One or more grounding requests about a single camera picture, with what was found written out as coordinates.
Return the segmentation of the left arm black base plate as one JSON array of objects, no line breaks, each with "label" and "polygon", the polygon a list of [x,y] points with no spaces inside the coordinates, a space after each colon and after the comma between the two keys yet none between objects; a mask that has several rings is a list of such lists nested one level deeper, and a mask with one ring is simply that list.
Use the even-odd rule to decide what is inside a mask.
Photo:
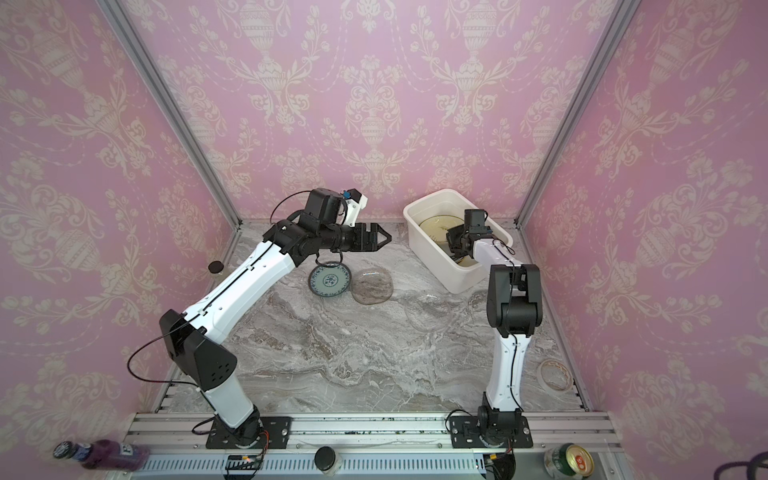
[{"label": "left arm black base plate", "polygon": [[240,427],[228,426],[215,417],[206,440],[209,450],[264,449],[282,450],[287,447],[291,434],[292,418],[267,416],[258,420],[249,418]]}]

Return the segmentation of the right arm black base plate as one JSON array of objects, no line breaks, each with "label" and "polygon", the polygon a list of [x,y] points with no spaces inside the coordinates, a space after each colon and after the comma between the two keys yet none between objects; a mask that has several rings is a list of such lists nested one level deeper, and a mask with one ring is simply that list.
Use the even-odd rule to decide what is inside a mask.
[{"label": "right arm black base plate", "polygon": [[482,427],[476,416],[452,415],[446,420],[453,448],[530,449],[534,446],[528,419],[521,416],[514,426]]}]

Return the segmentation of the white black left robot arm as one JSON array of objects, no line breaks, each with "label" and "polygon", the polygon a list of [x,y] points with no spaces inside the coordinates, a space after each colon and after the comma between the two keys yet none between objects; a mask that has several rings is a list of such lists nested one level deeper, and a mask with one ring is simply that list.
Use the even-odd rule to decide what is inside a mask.
[{"label": "white black left robot arm", "polygon": [[250,256],[205,297],[183,312],[167,311],[159,326],[167,353],[212,407],[214,423],[239,448],[258,444],[264,426],[224,346],[241,318],[280,279],[323,250],[375,252],[391,237],[357,220],[367,198],[356,189],[309,192],[303,209],[270,226]]}]

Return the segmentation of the teal blue floral plate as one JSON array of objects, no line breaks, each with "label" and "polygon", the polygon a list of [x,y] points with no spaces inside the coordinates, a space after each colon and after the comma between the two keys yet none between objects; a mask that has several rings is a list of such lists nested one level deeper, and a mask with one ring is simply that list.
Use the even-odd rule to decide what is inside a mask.
[{"label": "teal blue floral plate", "polygon": [[324,298],[342,295],[352,283],[351,270],[344,264],[316,265],[308,277],[310,291]]}]

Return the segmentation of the cream plate with painted willow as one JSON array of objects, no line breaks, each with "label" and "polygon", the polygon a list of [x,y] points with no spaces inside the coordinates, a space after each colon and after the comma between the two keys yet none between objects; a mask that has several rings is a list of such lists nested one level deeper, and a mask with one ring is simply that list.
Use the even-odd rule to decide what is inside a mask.
[{"label": "cream plate with painted willow", "polygon": [[438,215],[425,219],[419,224],[419,227],[427,234],[427,236],[457,265],[468,266],[467,260],[464,257],[455,259],[450,250],[447,235],[451,228],[462,226],[463,220],[459,217],[451,215]]}]

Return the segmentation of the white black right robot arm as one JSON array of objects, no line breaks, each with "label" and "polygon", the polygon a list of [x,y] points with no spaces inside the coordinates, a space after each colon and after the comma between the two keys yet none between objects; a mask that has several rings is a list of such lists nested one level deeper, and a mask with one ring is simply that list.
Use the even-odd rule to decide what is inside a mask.
[{"label": "white black right robot arm", "polygon": [[524,430],[521,385],[526,350],[543,321],[541,273],[523,263],[486,224],[487,212],[466,209],[446,238],[454,259],[469,257],[488,270],[486,317],[494,330],[491,376],[478,408],[480,438],[512,448]]}]

